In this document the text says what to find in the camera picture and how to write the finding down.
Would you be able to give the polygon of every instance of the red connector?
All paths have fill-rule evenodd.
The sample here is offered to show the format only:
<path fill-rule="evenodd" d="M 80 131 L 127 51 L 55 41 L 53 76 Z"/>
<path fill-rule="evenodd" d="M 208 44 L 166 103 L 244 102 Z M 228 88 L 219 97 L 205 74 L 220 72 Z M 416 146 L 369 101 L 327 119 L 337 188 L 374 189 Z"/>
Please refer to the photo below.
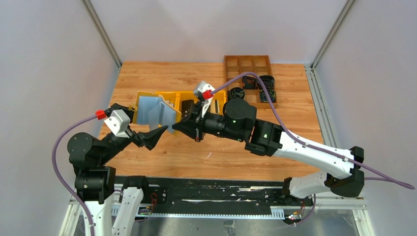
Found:
<path fill-rule="evenodd" d="M 95 116 L 97 117 L 97 119 L 104 119 L 107 117 L 106 113 L 104 113 L 103 110 L 98 110 L 95 112 Z"/>
<path fill-rule="evenodd" d="M 203 92 L 203 98 L 204 100 L 207 100 L 209 98 L 212 98 L 214 95 L 211 94 L 211 90 L 207 90 L 205 92 Z"/>

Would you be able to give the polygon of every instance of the electrical wire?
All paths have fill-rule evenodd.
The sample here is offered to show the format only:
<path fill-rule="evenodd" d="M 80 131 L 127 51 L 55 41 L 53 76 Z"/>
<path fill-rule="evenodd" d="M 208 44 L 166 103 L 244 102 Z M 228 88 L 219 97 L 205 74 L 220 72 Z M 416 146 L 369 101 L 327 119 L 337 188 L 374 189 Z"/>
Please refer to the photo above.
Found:
<path fill-rule="evenodd" d="M 68 192 L 71 193 L 71 195 L 78 201 L 78 203 L 84 209 L 84 212 L 86 213 L 86 217 L 87 217 L 87 219 L 89 221 L 89 228 L 90 228 L 90 235 L 91 236 L 94 236 L 95 234 L 94 234 L 93 220 L 92 220 L 92 217 L 91 217 L 90 210 L 87 207 L 87 205 L 83 202 L 83 200 L 81 200 L 81 198 L 77 195 L 77 193 L 75 193 L 74 190 L 72 190 L 72 188 L 68 185 L 68 183 L 65 182 L 65 180 L 62 177 L 60 171 L 58 170 L 58 165 L 57 165 L 57 149 L 58 149 L 58 145 L 60 144 L 62 138 L 68 132 L 70 132 L 71 130 L 73 130 L 77 126 L 79 126 L 79 125 L 81 125 L 81 124 L 83 124 L 83 123 L 85 123 L 87 121 L 96 119 L 96 118 L 97 118 L 96 115 L 91 116 L 91 117 L 88 117 L 88 118 L 85 118 L 85 119 L 83 119 L 83 120 L 81 120 L 81 121 L 73 124 L 69 128 L 67 128 L 61 135 L 59 135 L 59 137 L 55 141 L 54 148 L 52 149 L 52 166 L 54 167 L 55 174 L 57 175 L 57 177 L 60 180 L 60 182 L 64 185 L 64 187 L 66 188 L 66 190 L 68 190 Z"/>
<path fill-rule="evenodd" d="M 217 89 L 213 90 L 213 91 L 211 92 L 211 94 L 212 94 L 212 95 L 214 95 L 215 93 L 217 93 L 217 92 L 221 91 L 222 89 L 226 88 L 229 84 L 233 83 L 234 81 L 236 81 L 236 80 L 240 79 L 240 78 L 241 78 L 241 77 L 243 77 L 243 76 L 248 76 L 248 75 L 254 76 L 254 77 L 258 80 L 258 84 L 260 84 L 260 85 L 261 85 L 262 89 L 263 89 L 263 90 L 264 90 L 264 92 L 265 92 L 265 95 L 267 96 L 268 103 L 269 103 L 269 105 L 270 105 L 270 106 L 271 106 L 271 108 L 272 108 L 272 112 L 274 113 L 275 118 L 278 120 L 279 124 L 280 124 L 280 125 L 281 125 L 281 127 L 284 129 L 285 133 L 287 133 L 287 134 L 288 134 L 288 136 L 290 136 L 290 137 L 291 137 L 294 141 L 296 141 L 297 143 L 299 143 L 299 144 L 301 144 L 301 145 L 303 145 L 303 146 L 305 146 L 305 147 L 309 147 L 309 148 L 312 148 L 312 149 L 317 150 L 317 151 L 322 151 L 322 152 L 324 152 L 324 153 L 327 153 L 327 154 L 333 155 L 333 156 L 335 156 L 335 157 L 338 157 L 338 158 L 340 158 L 340 159 L 342 159 L 342 160 L 347 160 L 347 161 L 349 161 L 349 162 L 351 162 L 351 163 L 353 163 L 353 164 L 355 164 L 355 165 L 357 165 L 357 166 L 361 166 L 361 167 L 363 167 L 364 169 L 367 169 L 367 170 L 369 170 L 369 171 L 371 171 L 371 172 L 373 172 L 373 173 L 375 173 L 375 174 L 377 174 L 377 175 L 379 175 L 379 176 L 383 177 L 383 178 L 373 178 L 373 177 L 371 178 L 371 177 L 368 177 L 368 180 L 382 180 L 382 181 L 386 181 L 386 182 L 396 183 L 396 184 L 398 184 L 398 185 L 400 185 L 400 186 L 402 186 L 402 187 L 405 187 L 405 188 L 408 188 L 408 189 L 411 189 L 411 190 L 415 190 L 415 189 L 416 189 L 416 188 L 415 188 L 414 186 L 412 186 L 411 184 L 408 184 L 408 183 L 405 183 L 405 182 L 402 182 L 402 181 L 398 181 L 398 180 L 396 180 L 396 179 L 394 179 L 394 178 L 392 178 L 392 177 L 390 177 L 390 176 L 388 176 L 388 175 L 386 175 L 386 174 L 384 174 L 384 173 L 382 173 L 382 172 L 380 172 L 380 171 L 377 171 L 377 170 L 373 169 L 372 167 L 369 167 L 369 166 L 367 166 L 367 165 L 365 165 L 365 164 L 362 164 L 362 163 L 360 163 L 360 162 L 358 162 L 358 161 L 352 160 L 352 159 L 350 159 L 350 158 L 346 158 L 345 156 L 343 156 L 343 155 L 341 155 L 341 154 L 339 154 L 339 153 L 336 153 L 336 152 L 333 152 L 333 151 L 330 151 L 330 150 L 324 149 L 324 148 L 322 148 L 322 147 L 317 147 L 317 146 L 315 146 L 315 145 L 307 144 L 306 142 L 304 142 L 304 141 L 302 141 L 302 140 L 298 139 L 296 136 L 294 136 L 294 134 L 292 134 L 292 132 L 291 132 L 291 131 L 289 131 L 289 130 L 287 129 L 287 127 L 284 125 L 284 122 L 282 122 L 281 118 L 279 117 L 278 113 L 276 112 L 276 110 L 275 110 L 275 108 L 274 108 L 274 106 L 273 106 L 273 103 L 272 103 L 271 98 L 270 98 L 270 96 L 269 96 L 269 94 L 268 94 L 267 88 L 266 88 L 266 87 L 265 87 L 265 85 L 264 85 L 264 82 L 263 82 L 263 81 L 262 81 L 262 79 L 261 79 L 261 78 L 260 78 L 260 77 L 259 77 L 256 73 L 254 73 L 254 72 L 244 72 L 244 73 L 242 73 L 242 74 L 240 74 L 240 75 L 238 75 L 238 76 L 234 77 L 233 79 L 229 80 L 228 82 L 226 82 L 225 84 L 223 84 L 223 85 L 222 85 L 222 86 L 220 86 L 219 88 L 217 88 Z"/>

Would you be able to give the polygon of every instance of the wooden table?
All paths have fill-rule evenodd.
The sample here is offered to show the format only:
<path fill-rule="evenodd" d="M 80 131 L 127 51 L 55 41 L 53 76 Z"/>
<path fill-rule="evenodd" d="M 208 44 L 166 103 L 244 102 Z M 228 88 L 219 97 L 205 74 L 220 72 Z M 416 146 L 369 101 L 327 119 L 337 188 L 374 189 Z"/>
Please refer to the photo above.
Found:
<path fill-rule="evenodd" d="M 272 64 L 278 108 L 287 127 L 305 138 L 322 143 L 314 104 L 301 64 Z M 138 91 L 193 90 L 204 80 L 215 88 L 223 83 L 222 63 L 124 62 L 110 104 L 135 103 Z M 271 110 L 258 110 L 257 118 L 277 123 Z M 131 125 L 148 132 L 147 126 Z M 110 130 L 104 125 L 100 138 Z M 165 132 L 156 147 L 129 145 L 109 163 L 117 175 L 219 179 L 283 180 L 301 177 L 318 169 L 280 157 L 257 156 L 244 143 L 206 135 L 196 143 L 183 134 Z"/>

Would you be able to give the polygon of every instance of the gray wall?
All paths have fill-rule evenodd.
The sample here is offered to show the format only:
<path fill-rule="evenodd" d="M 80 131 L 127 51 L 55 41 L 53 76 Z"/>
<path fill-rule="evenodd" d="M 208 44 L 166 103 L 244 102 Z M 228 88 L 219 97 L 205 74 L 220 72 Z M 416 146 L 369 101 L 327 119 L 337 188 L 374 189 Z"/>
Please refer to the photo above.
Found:
<path fill-rule="evenodd" d="M 340 145 L 362 146 L 366 164 L 414 186 L 416 11 L 415 1 L 358 0 L 317 69 Z M 365 185 L 376 235 L 416 235 L 416 191 Z"/>
<path fill-rule="evenodd" d="M 107 106 L 118 70 L 79 0 L 3 0 L 0 32 L 0 235 L 56 236 L 70 195 L 52 146 Z M 91 121 L 78 131 L 98 128 Z M 67 139 L 58 164 L 73 185 Z"/>
<path fill-rule="evenodd" d="M 121 60 L 311 62 L 346 0 L 92 0 Z"/>

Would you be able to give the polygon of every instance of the wooden tray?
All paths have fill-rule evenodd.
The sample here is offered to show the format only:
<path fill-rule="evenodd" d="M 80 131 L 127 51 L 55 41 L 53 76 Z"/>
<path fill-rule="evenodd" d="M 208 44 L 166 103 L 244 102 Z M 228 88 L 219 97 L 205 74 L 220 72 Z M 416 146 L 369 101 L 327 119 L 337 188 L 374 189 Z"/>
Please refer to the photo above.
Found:
<path fill-rule="evenodd" d="M 269 62 L 269 56 L 224 56 L 224 79 L 225 82 L 233 79 L 235 76 L 243 72 L 255 72 L 258 75 L 272 75 L 271 64 Z M 231 83 L 227 86 L 227 91 L 232 88 L 243 88 L 242 80 Z M 255 106 L 258 109 L 269 109 L 269 103 L 261 102 L 259 89 L 244 89 L 245 98 L 250 105 Z"/>

